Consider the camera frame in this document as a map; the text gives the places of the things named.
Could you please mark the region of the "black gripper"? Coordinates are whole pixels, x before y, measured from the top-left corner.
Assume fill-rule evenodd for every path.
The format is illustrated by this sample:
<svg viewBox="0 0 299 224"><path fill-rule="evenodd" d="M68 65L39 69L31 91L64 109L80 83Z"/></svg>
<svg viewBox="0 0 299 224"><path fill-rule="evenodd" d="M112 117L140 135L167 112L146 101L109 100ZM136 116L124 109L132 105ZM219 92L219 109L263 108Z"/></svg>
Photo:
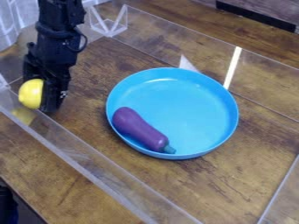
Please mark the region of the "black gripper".
<svg viewBox="0 0 299 224"><path fill-rule="evenodd" d="M27 44L23 81L43 80L40 111L53 113L68 95L68 69L87 46L80 43L87 36L77 27L84 23L85 11L81 0L37 0L37 4L37 40Z"/></svg>

